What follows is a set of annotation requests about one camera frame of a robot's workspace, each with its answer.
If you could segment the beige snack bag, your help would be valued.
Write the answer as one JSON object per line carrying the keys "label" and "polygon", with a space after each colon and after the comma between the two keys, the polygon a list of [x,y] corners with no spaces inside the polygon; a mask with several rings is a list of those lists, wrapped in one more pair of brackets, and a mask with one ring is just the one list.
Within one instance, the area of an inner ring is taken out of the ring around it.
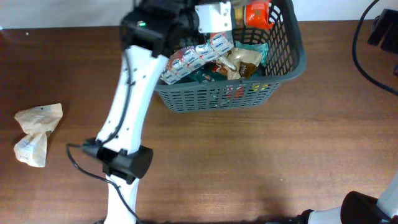
{"label": "beige snack bag", "polygon": [[221,67],[221,74],[228,80],[249,79],[257,71],[262,54],[254,50],[232,48],[215,60]]}

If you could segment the teal wet wipes packet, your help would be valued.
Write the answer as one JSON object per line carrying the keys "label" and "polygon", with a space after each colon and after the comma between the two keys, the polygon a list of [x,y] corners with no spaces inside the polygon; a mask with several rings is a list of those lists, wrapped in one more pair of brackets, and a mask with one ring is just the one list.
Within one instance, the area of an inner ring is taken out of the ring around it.
{"label": "teal wet wipes packet", "polygon": [[242,44],[239,41],[235,42],[235,46],[240,49],[246,49],[246,50],[252,50],[256,51],[261,54],[261,64],[262,66],[266,65],[266,57],[267,53],[269,51],[269,44],[268,43],[263,43],[263,44]]}

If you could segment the San Remo spaghetti packet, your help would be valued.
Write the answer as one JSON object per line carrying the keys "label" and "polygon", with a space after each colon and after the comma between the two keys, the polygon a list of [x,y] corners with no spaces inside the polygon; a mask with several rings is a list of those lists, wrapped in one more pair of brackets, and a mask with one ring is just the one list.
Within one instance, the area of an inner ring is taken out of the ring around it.
{"label": "San Remo spaghetti packet", "polygon": [[236,25],[263,30],[272,29],[274,22],[269,20],[270,2],[270,0],[255,1],[246,6],[235,8],[234,14]]}

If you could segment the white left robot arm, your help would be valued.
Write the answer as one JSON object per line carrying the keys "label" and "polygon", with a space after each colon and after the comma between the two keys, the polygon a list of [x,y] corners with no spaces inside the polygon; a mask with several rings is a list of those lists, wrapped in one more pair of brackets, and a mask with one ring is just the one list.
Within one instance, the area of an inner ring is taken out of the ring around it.
{"label": "white left robot arm", "polygon": [[97,137],[77,148],[100,161],[104,176],[83,174],[108,185],[108,211],[103,223],[140,223],[135,213],[139,181],[149,170],[153,150],[141,144],[147,110],[162,71],[176,45],[197,44],[199,1],[141,1],[119,24],[121,73],[106,122]]}

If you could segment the Kleenex tissue multipack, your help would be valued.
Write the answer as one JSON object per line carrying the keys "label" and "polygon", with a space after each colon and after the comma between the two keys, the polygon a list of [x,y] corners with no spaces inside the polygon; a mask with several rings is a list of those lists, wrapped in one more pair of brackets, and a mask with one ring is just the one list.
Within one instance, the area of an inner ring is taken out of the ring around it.
{"label": "Kleenex tissue multipack", "polygon": [[219,59],[233,47],[231,31],[212,33],[204,44],[185,47],[172,54],[160,79],[168,85],[174,84],[204,64]]}

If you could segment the beige paper bag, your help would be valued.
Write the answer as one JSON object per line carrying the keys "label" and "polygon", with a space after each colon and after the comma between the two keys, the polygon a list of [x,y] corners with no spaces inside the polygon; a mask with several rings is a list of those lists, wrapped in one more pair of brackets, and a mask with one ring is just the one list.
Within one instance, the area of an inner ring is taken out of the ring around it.
{"label": "beige paper bag", "polygon": [[61,103],[18,111],[14,119],[25,136],[14,146],[16,159],[32,167],[45,167],[48,138],[62,117]]}

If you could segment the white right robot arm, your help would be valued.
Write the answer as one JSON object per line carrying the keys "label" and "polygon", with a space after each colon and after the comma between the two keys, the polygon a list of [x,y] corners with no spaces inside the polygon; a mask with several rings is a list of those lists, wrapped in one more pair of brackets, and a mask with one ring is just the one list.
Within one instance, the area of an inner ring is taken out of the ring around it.
{"label": "white right robot arm", "polygon": [[[397,11],[385,9],[375,18],[369,45],[381,44],[383,51],[397,53]],[[379,198],[356,191],[349,192],[340,207],[329,210],[306,210],[289,223],[367,224],[397,223],[397,176]]]}

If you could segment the green Nescafe coffee bag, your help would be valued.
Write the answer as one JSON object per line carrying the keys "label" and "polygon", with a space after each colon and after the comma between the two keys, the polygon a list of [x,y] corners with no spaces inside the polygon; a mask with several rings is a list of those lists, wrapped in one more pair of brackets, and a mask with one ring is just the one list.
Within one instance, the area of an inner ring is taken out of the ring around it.
{"label": "green Nescafe coffee bag", "polygon": [[208,63],[198,70],[187,75],[191,82],[215,82],[225,80],[249,80],[258,77],[260,74],[259,68],[252,64],[242,64],[237,71],[234,71],[226,65],[218,65],[215,63]]}

